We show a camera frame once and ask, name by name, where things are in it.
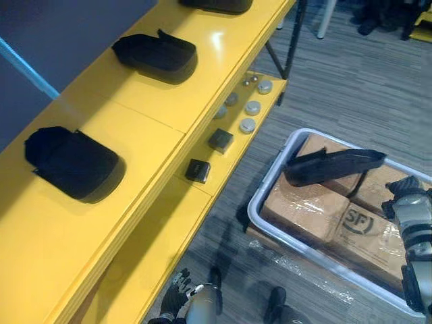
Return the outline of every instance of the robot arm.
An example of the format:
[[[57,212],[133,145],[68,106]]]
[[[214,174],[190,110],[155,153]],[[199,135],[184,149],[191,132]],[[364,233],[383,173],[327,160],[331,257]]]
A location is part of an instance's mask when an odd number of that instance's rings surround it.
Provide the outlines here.
[[[432,189],[414,176],[387,184],[394,199],[383,203],[387,218],[398,225],[405,246],[402,285],[407,305],[432,321]]]

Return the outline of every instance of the blue cable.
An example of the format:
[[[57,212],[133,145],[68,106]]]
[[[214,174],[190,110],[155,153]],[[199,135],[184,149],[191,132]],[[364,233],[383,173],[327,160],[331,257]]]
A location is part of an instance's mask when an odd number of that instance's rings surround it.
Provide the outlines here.
[[[60,94],[38,72],[34,70],[18,53],[0,37],[0,54],[6,58],[18,71],[20,71],[35,87],[45,92],[51,99]]]

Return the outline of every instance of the plastic bin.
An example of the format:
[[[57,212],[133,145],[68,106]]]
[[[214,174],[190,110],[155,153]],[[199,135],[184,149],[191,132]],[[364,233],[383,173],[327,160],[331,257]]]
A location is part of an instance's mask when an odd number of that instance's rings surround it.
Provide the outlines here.
[[[355,273],[353,270],[345,267],[341,263],[329,258],[325,253],[311,248],[304,242],[297,240],[291,235],[281,231],[268,221],[264,220],[260,216],[260,211],[263,206],[265,199],[267,198],[270,190],[272,189],[275,181],[278,179],[283,166],[285,163],[291,159],[291,157],[298,152],[298,150],[303,145],[304,141],[307,139],[309,134],[318,134],[327,138],[330,138],[342,145],[348,146],[352,149],[361,149],[361,147],[344,142],[343,140],[334,138],[332,136],[326,135],[324,133],[318,132],[316,130],[302,128],[291,133],[290,137],[285,143],[285,146],[280,150],[279,154],[276,156],[270,170],[267,172],[266,176],[263,178],[258,190],[255,192],[251,201],[248,205],[248,215],[250,220],[255,226],[257,226],[261,231],[266,233],[268,236],[274,238],[278,242],[289,246],[296,252],[300,253],[304,258],[330,270],[337,276],[365,289],[376,297],[388,302],[389,304],[395,306],[401,311],[412,315],[413,317],[424,317],[423,314],[414,312],[408,305],[406,301],[399,296],[387,291],[386,289],[378,286],[377,284],[371,282],[370,280],[364,278],[363,276]],[[414,169],[406,167],[400,163],[392,161],[390,159],[385,159],[385,164],[391,166],[395,169],[403,171],[404,173],[417,176],[424,182],[432,183],[432,177],[429,177],[421,172]]]

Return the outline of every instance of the small black box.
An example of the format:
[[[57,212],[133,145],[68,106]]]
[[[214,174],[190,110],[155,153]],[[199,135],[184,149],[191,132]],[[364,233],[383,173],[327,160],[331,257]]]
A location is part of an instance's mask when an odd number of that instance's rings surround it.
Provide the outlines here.
[[[191,159],[185,176],[187,179],[191,181],[197,181],[197,182],[201,182],[202,184],[205,184],[209,172],[210,172],[209,162]]]
[[[233,134],[218,128],[210,137],[209,145],[212,149],[224,154],[232,143],[233,137]]]

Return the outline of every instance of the gray carpet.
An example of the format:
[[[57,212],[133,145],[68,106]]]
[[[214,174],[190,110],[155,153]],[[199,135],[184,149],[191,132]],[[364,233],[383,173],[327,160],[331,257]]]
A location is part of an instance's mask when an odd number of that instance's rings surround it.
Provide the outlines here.
[[[239,222],[247,218],[244,206],[278,149],[298,128],[314,128],[383,151],[432,173],[432,47],[401,41],[400,31],[357,34],[349,23],[352,6],[340,2],[325,39],[318,40],[315,30],[323,4],[309,5],[283,105],[270,113],[178,265],[189,268],[196,284],[205,281],[212,264],[221,267],[219,324],[262,323],[274,286],[284,287],[287,304],[313,323],[422,323],[294,253],[262,247],[244,234]],[[281,56],[288,47],[293,13],[272,38]],[[253,68],[276,73],[265,51]],[[145,323],[159,314],[165,289]]]

